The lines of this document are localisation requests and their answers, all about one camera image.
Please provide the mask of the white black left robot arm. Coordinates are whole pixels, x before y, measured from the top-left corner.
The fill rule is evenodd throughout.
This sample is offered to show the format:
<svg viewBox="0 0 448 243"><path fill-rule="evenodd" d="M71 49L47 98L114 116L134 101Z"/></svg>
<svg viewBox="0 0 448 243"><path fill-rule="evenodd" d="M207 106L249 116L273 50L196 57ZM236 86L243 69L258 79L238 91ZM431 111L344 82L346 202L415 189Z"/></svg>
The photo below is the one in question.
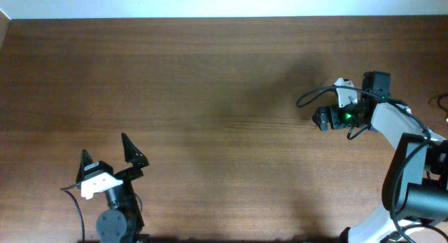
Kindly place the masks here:
<svg viewBox="0 0 448 243"><path fill-rule="evenodd" d="M132 181L144 175L142 169L149 166L148 158L125 133L121 134L121 139L125 162L131 166L115 173L112 166L102 160L95 162L84 150L76 187L86 200L95 194L106 196L108 209L99 215L96 222L101 242L147 242L148 236L141 234L144 227L141 199L134 192Z"/></svg>

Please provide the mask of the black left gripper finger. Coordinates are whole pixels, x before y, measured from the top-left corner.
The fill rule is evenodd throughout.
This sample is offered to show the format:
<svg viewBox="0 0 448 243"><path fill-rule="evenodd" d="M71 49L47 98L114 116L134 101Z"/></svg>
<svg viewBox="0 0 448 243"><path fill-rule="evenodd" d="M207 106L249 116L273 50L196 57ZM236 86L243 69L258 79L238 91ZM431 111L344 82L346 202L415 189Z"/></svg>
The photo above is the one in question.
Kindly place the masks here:
<svg viewBox="0 0 448 243"><path fill-rule="evenodd" d="M85 179L85 167L88 165L91 165L93 163L92 157L90 156L89 152L85 149L81 152L80 157L80 167L78 169L78 174L76 177L76 183L80 183Z"/></svg>
<svg viewBox="0 0 448 243"><path fill-rule="evenodd" d="M124 132L121 134L121 137L125 162L131 163L136 168L149 166L148 158L132 143Z"/></svg>

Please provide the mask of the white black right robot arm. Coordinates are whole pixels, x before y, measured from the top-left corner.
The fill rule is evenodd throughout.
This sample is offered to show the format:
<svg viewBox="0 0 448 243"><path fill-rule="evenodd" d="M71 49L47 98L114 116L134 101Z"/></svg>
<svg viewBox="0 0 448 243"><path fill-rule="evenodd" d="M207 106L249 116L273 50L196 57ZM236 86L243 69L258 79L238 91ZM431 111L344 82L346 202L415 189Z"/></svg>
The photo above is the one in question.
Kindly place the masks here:
<svg viewBox="0 0 448 243"><path fill-rule="evenodd" d="M380 71L363 75L361 88L338 78L314 90L337 96L337 103L317 108L312 120L321 131L347 129L349 140L367 130L382 134L395 153L381 190L379 205L363 222L346 228L339 242L412 241L423 229L441 236L437 226L447 222L447 139L412 114L408 104L390 93L391 76Z"/></svg>

